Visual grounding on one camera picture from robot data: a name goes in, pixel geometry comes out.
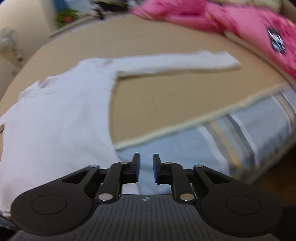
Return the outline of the beige bed mat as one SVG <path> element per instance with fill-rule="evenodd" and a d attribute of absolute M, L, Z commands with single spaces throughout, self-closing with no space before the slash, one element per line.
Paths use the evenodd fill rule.
<path fill-rule="evenodd" d="M 241 67 L 122 78 L 111 102 L 110 133 L 115 146 L 211 121 L 289 85 L 286 77 L 229 37 L 121 16 L 66 33 L 40 48 L 6 90 L 1 113 L 35 81 L 64 73 L 84 59 L 201 50 L 227 51 Z"/>

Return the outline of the striped blue bed sheet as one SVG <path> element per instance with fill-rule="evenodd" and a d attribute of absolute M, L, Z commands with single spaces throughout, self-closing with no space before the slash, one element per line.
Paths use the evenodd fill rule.
<path fill-rule="evenodd" d="M 284 90 L 216 120 L 117 151 L 129 161 L 140 154 L 138 187 L 143 195 L 170 193 L 154 181 L 152 156 L 184 168 L 196 164 L 252 183 L 295 144 L 295 90 Z"/>

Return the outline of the white standing fan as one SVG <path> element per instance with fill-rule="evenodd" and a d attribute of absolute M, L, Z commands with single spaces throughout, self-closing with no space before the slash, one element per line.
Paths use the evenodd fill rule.
<path fill-rule="evenodd" d="M 1 56 L 11 64 L 22 68 L 24 57 L 18 46 L 18 32 L 10 27 L 1 28 Z"/>

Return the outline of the pink quilt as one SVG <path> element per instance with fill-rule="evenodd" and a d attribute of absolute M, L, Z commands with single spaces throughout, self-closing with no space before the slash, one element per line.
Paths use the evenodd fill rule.
<path fill-rule="evenodd" d="M 224 33 L 295 78 L 295 23 L 254 1 L 144 1 L 131 13 L 191 29 Z"/>

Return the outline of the potted green plant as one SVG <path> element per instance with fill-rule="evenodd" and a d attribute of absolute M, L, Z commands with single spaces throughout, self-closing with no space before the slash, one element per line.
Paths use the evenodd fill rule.
<path fill-rule="evenodd" d="M 57 13 L 55 21 L 58 28 L 65 27 L 73 21 L 79 19 L 79 11 L 75 9 L 63 9 Z"/>

